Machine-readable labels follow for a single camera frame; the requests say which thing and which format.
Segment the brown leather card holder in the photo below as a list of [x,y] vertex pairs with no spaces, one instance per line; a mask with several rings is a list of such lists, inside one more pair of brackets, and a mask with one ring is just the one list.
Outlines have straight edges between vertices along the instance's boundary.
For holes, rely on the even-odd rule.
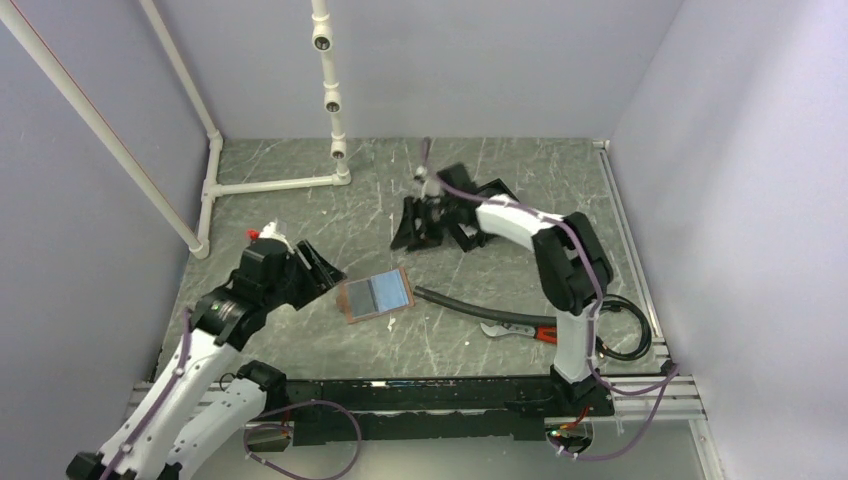
[[378,312],[372,316],[359,319],[358,321],[352,321],[347,310],[345,284],[356,280],[345,281],[339,286],[336,306],[344,315],[348,324],[355,324],[386,314],[392,314],[396,311],[408,309],[415,305],[412,287],[403,267],[394,268],[392,270],[361,279],[370,279],[372,281],[376,294]]

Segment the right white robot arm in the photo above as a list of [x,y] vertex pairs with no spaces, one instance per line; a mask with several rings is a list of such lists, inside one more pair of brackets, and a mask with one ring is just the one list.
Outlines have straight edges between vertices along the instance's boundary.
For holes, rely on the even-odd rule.
[[416,251],[441,244],[444,233],[464,250],[485,237],[509,240],[533,254],[545,298],[555,310],[556,352],[548,388],[540,399],[507,403],[521,413],[556,409],[574,415],[594,394],[607,394],[597,371],[596,321],[613,269],[588,217],[528,207],[508,194],[489,198],[459,193],[407,197],[393,250]]

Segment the grey credit card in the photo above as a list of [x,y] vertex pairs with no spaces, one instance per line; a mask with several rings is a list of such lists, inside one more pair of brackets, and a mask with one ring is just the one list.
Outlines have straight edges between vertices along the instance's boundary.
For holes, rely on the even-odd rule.
[[358,321],[378,312],[376,294],[370,279],[345,284],[347,310],[352,321]]

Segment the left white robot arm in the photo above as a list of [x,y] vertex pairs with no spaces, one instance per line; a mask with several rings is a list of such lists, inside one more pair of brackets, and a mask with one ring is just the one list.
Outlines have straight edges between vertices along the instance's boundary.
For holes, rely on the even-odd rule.
[[95,452],[79,452],[70,479],[188,479],[250,420],[279,417],[289,402],[286,376],[260,361],[243,365],[221,399],[194,412],[270,312],[299,310],[345,280],[307,241],[250,242],[227,280],[183,321],[180,344],[129,419]]

